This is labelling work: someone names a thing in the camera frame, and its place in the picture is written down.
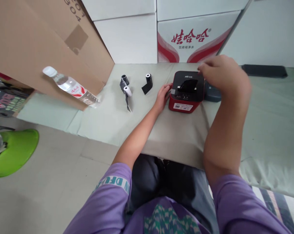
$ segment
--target person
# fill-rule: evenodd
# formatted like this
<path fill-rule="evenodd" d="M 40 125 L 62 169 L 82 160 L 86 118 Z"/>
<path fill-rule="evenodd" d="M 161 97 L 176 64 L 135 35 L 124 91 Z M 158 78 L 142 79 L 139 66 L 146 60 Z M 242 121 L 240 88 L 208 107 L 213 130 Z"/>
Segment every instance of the person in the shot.
<path fill-rule="evenodd" d="M 166 84 L 65 234 L 290 233 L 239 174 L 252 90 L 247 74 L 225 55 L 207 59 L 198 70 L 222 94 L 204 145 L 205 172 L 141 154 L 166 105 L 172 87 Z"/>

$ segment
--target green plastic stool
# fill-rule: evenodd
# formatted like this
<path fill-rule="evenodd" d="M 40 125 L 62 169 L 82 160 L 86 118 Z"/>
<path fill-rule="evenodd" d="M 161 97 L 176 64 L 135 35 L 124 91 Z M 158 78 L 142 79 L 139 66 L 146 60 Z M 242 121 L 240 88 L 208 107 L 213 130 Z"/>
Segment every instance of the green plastic stool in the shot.
<path fill-rule="evenodd" d="M 35 129 L 0 132 L 7 148 L 0 153 L 0 177 L 9 176 L 18 171 L 34 153 L 39 142 L 39 133 Z"/>

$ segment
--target plastic bottle cap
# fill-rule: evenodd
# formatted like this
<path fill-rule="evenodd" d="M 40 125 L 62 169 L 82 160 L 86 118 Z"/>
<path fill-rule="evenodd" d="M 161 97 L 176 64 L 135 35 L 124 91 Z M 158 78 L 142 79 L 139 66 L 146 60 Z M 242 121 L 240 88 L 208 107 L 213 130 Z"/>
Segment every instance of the plastic bottle cap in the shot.
<path fill-rule="evenodd" d="M 43 69 L 43 73 L 49 77 L 54 77 L 57 74 L 57 71 L 53 67 L 48 66 Z"/>

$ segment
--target water bottle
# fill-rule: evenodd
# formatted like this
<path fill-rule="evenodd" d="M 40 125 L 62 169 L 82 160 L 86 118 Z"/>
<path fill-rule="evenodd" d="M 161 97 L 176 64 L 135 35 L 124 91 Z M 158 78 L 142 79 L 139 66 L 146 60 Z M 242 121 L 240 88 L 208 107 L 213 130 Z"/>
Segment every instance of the water bottle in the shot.
<path fill-rule="evenodd" d="M 50 66 L 45 67 L 43 73 L 53 78 L 59 88 L 70 93 L 72 96 L 78 98 L 90 107 L 96 108 L 101 104 L 101 101 L 95 95 L 88 92 L 72 77 L 60 74 Z"/>

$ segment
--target cardboard box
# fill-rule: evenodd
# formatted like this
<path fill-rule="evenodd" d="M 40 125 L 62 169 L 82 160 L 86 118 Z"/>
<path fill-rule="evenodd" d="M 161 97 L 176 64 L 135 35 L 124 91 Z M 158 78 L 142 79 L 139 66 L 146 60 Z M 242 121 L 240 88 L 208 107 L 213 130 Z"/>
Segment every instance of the cardboard box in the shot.
<path fill-rule="evenodd" d="M 84 110 L 42 73 L 46 66 L 98 95 L 114 63 L 78 1 L 0 0 L 0 72 Z"/>
<path fill-rule="evenodd" d="M 156 0 L 83 0 L 93 21 L 156 12 Z"/>
<path fill-rule="evenodd" d="M 94 22 L 115 63 L 157 63 L 156 14 Z"/>
<path fill-rule="evenodd" d="M 158 22 L 159 62 L 197 63 L 216 55 L 239 13 Z"/>
<path fill-rule="evenodd" d="M 245 8 L 249 0 L 157 0 L 158 21 L 203 16 Z"/>

